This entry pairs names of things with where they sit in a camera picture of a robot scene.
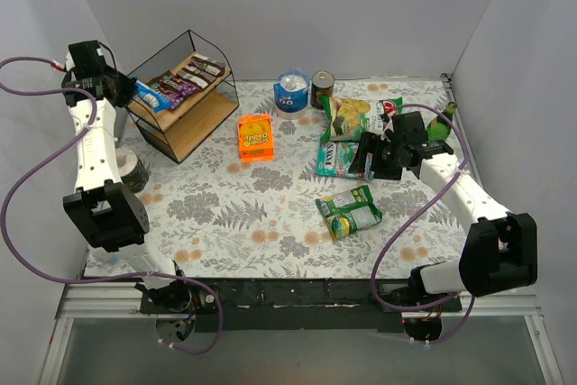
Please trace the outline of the blue wafer bar wrapper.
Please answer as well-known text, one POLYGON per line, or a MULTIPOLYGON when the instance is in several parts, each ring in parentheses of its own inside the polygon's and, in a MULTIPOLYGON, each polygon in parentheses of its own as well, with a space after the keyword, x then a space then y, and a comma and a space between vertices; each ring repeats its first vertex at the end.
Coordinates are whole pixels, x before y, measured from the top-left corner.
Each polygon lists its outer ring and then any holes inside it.
POLYGON ((171 102, 157 90, 152 89, 140 80, 135 82, 136 96, 154 113, 171 109, 171 102))

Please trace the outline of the orange candy box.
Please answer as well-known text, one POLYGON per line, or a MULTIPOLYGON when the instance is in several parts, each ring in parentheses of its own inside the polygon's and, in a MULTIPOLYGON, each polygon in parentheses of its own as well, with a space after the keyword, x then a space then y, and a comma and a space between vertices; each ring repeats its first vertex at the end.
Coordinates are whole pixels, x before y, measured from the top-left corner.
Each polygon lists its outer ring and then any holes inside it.
POLYGON ((241 115, 237 130, 241 162, 275 159, 274 133, 269 114, 241 115))

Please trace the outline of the purple M&M's candy bag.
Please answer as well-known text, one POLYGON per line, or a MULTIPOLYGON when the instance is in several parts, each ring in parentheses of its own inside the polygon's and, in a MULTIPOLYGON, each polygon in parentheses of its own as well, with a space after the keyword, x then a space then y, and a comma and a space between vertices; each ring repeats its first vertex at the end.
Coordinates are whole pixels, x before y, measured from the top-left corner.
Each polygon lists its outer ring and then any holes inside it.
POLYGON ((195 93, 186 94, 184 92, 174 91, 170 87, 160 87, 159 86, 159 90, 171 102, 171 109, 169 109, 169 110, 176 109, 189 96, 192 96, 193 94, 195 94, 195 93))

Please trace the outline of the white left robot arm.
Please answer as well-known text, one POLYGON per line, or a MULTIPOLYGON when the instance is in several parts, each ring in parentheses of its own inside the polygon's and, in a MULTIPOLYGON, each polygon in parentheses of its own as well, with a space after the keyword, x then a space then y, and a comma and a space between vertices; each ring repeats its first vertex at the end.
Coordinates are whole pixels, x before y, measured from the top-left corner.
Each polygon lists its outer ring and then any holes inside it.
POLYGON ((136 93, 136 82, 105 60, 97 40, 69 45, 61 83, 75 132, 78 169, 66 214, 93 252, 117 254, 141 273, 142 292, 152 296, 181 287, 175 262, 147 243, 149 218, 142 201, 121 180, 116 159, 116 110, 136 93))

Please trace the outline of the brown chocolate bar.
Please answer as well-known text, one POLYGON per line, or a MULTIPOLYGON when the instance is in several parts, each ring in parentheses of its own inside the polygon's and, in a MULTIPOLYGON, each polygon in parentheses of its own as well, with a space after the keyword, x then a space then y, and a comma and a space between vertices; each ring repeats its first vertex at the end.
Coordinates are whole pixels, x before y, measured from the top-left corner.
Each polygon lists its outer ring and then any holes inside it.
POLYGON ((223 76, 226 69, 226 66, 223 63, 212 60, 211 58, 208 58, 207 56, 201 55, 199 53, 194 53, 191 56, 189 65, 196 69, 205 71, 206 73, 217 78, 223 76))
POLYGON ((216 77, 200 69, 182 68, 177 72, 177 75, 201 90, 206 89, 216 81, 216 77))

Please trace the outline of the brown M&M's candy bag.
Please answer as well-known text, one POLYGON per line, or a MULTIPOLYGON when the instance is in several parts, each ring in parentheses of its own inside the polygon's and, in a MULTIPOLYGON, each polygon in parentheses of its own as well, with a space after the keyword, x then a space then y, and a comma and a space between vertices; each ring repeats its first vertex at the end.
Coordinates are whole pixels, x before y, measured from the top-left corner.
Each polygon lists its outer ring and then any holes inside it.
POLYGON ((148 82, 149 86, 158 85, 160 87, 170 87, 174 91, 188 93, 196 93, 199 88, 193 83, 186 81, 178 75, 172 74, 170 71, 166 71, 163 74, 158 75, 156 78, 151 79, 148 82))

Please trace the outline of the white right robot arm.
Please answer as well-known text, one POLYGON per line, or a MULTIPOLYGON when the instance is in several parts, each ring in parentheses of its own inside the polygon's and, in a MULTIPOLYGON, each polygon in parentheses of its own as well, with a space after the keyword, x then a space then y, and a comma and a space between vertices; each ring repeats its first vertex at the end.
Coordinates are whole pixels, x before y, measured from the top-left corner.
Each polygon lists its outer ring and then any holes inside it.
POLYGON ((413 269, 403 288, 383 298, 370 279, 374 299, 388 310, 417 312, 441 305, 466 291, 483 297, 532 286, 537 281, 537 226, 527 213, 515 214, 492 198, 467 172, 469 159, 458 159, 443 140, 426 131, 420 105, 389 117, 382 134, 364 132, 351 171, 372 157, 377 179, 399 180, 405 171, 429 186, 435 196, 411 216, 412 225, 437 201, 455 216, 467 237, 457 261, 413 269))

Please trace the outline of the teal Fox's candy bag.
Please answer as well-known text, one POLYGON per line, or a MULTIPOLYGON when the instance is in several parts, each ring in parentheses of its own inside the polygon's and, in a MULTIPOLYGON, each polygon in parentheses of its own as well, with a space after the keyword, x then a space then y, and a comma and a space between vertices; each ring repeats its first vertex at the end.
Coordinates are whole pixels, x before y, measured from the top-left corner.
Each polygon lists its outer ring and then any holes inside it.
POLYGON ((317 153, 316 175, 341 179, 372 180, 374 172, 371 171, 370 156, 367 157, 363 172, 349 172, 358 148, 357 142, 321 143, 317 153))

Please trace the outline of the green Spring candy bag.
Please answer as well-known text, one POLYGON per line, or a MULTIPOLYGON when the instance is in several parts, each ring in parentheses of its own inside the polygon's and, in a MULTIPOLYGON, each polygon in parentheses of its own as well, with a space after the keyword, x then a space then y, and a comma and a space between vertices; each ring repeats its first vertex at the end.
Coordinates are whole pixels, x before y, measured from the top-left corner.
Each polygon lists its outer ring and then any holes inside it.
POLYGON ((334 241, 341 240, 382 221, 368 185, 315 200, 316 207, 334 241))

